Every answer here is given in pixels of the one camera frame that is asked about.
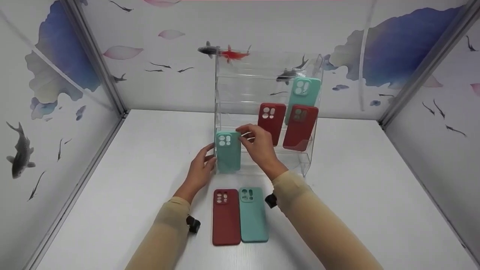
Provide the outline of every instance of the teal phone case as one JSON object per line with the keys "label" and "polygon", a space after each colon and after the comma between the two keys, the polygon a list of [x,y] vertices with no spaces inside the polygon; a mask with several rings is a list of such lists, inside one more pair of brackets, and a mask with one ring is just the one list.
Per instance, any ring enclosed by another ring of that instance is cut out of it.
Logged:
{"label": "teal phone case", "polygon": [[232,173],[240,170],[240,133],[218,131],[215,134],[216,163],[219,173]]}
{"label": "teal phone case", "polygon": [[262,189],[243,187],[239,189],[239,200],[241,240],[245,243],[267,242],[268,226]]}
{"label": "teal phone case", "polygon": [[292,92],[290,93],[287,113],[285,114],[285,125],[288,125],[293,105],[315,106],[321,87],[322,81],[317,78],[296,77],[293,80]]}

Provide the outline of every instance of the clear acrylic shelf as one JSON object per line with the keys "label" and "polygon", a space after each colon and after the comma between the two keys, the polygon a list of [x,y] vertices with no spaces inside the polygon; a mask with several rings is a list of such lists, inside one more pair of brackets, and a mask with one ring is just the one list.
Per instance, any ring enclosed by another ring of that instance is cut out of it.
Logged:
{"label": "clear acrylic shelf", "polygon": [[[302,69],[294,69],[306,61]],[[230,60],[217,53],[215,77],[215,133],[233,131],[247,124],[257,124],[260,105],[264,102],[282,103],[288,106],[292,81],[296,76],[314,77],[323,80],[323,58],[320,54],[289,52],[249,51],[241,60]],[[278,77],[295,70],[291,78]],[[320,104],[319,95],[315,106]],[[289,170],[305,177],[312,162],[315,128],[305,151],[285,149],[282,146],[287,126],[283,124],[278,146],[274,147],[278,159]],[[250,158],[244,146],[241,148],[241,169],[238,174],[263,174]]]}

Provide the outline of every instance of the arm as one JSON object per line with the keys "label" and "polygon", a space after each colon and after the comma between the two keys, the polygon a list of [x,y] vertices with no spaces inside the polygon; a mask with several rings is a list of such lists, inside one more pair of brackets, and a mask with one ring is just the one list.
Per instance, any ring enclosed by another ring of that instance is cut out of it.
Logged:
{"label": "arm", "polygon": [[280,210],[327,270],[380,270],[353,232],[276,157],[271,135],[257,125],[237,128],[253,161],[272,180]]}
{"label": "arm", "polygon": [[207,156],[213,144],[202,148],[190,164],[187,178],[172,199],[164,203],[145,238],[125,270],[171,270],[185,248],[188,236],[187,216],[197,192],[210,180],[215,157]]}

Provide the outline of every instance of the phone case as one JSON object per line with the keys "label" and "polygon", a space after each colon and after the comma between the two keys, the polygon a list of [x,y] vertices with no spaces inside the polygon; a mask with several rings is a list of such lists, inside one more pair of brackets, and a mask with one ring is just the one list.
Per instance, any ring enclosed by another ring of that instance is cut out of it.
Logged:
{"label": "phone case", "polygon": [[287,107],[281,103],[262,103],[258,112],[258,126],[270,132],[274,146],[278,145]]}
{"label": "phone case", "polygon": [[213,245],[240,244],[240,207],[236,189],[217,189],[213,193]]}
{"label": "phone case", "polygon": [[290,120],[290,112],[292,106],[305,105],[315,106],[322,87],[322,81],[317,78],[296,77],[292,84],[292,92],[288,100],[287,113],[285,115],[285,125],[288,125]]}
{"label": "phone case", "polygon": [[283,148],[296,151],[307,150],[317,117],[317,107],[293,105],[289,120],[290,124],[287,127],[283,140]]}
{"label": "phone case", "polygon": [[267,242],[268,227],[262,189],[259,187],[241,188],[239,197],[241,240],[245,243]]}
{"label": "phone case", "polygon": [[217,169],[219,173],[231,173],[240,170],[241,145],[240,133],[236,131],[218,131],[215,135]]}

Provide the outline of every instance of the red koi fish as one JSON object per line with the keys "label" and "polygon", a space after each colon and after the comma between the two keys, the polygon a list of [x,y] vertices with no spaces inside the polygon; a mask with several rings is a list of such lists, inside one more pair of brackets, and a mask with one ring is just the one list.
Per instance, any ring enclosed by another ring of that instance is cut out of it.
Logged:
{"label": "red koi fish", "polygon": [[244,58],[245,56],[250,55],[249,53],[250,47],[251,45],[248,47],[247,53],[241,53],[241,52],[232,51],[232,48],[229,45],[228,50],[224,50],[220,52],[220,56],[225,57],[227,59],[227,63],[230,63],[230,60],[242,60],[242,58]]}

